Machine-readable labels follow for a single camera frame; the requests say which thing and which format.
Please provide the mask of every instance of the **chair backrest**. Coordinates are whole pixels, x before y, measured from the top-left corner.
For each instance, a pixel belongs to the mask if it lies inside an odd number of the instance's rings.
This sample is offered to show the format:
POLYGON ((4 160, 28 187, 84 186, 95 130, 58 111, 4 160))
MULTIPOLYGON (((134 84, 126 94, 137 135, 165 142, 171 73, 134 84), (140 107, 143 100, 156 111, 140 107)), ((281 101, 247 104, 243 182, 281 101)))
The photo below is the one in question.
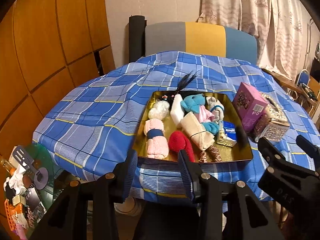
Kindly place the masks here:
POLYGON ((168 50, 236 58, 257 64, 257 41, 248 33, 220 25, 164 22, 145 28, 146 56, 168 50))
POLYGON ((309 80, 310 80, 310 74, 308 70, 303 69, 298 75, 296 84, 299 85, 301 83, 305 83, 306 85, 308 85, 309 80))

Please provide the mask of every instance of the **wooden cabinet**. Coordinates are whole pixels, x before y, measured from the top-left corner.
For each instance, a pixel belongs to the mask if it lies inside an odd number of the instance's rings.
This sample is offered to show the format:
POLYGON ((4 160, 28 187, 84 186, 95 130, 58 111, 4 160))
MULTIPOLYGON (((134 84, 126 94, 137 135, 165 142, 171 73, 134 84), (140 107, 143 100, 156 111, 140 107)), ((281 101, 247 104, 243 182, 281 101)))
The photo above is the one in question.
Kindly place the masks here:
MULTIPOLYGON (((16 0, 0 37, 0 155, 8 158, 67 93, 99 75, 94 51, 106 69, 114 62, 104 0, 16 0)), ((3 202, 0 190, 5 224, 3 202)))

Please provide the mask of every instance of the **table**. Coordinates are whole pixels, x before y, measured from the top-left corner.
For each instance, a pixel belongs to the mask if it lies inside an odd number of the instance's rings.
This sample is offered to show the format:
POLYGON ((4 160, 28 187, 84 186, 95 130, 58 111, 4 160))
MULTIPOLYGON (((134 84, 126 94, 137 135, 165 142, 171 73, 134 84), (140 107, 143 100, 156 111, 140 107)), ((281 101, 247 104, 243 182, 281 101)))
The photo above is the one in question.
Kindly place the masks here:
POLYGON ((273 76, 273 78, 276 80, 276 82, 281 86, 281 87, 286 87, 289 88, 293 91, 296 91, 299 94, 304 94, 303 92, 305 92, 303 89, 301 89, 295 82, 293 82, 292 80, 289 80, 288 78, 285 78, 284 76, 276 73, 276 72, 270 72, 266 69, 262 69, 264 72, 270 74, 271 76, 273 76))

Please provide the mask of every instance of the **pink box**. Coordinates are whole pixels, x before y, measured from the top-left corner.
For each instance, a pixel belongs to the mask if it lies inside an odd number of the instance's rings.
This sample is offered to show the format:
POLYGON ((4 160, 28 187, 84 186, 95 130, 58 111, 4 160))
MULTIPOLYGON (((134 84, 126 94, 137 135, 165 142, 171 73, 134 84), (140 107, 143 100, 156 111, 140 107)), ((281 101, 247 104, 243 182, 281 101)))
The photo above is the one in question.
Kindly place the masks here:
POLYGON ((241 82, 232 103, 242 120, 242 125, 246 132, 252 131, 268 104, 255 87, 243 82, 241 82))

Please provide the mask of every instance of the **metal screw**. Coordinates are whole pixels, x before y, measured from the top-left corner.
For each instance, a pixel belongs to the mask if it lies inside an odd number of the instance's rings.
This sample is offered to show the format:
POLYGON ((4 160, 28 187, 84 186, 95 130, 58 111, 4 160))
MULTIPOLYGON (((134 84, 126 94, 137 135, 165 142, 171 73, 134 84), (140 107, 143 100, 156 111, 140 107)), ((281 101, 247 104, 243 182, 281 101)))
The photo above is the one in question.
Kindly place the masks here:
POLYGON ((237 181, 237 186, 238 187, 245 187, 245 182, 242 180, 237 181))
POLYGON ((115 175, 112 172, 106 174, 106 179, 113 179, 115 175))
POLYGON ((274 172, 275 172, 275 169, 272 168, 272 167, 270 167, 270 166, 267 168, 267 170, 268 170, 270 173, 274 173, 274 172))
POLYGON ((203 179, 210 179, 210 177, 211 177, 210 174, 208 174, 206 172, 201 174, 201 178, 203 178, 203 179))
POLYGON ((71 187, 76 187, 78 185, 79 185, 79 181, 77 181, 77 180, 73 180, 73 181, 70 182, 70 186, 71 187))

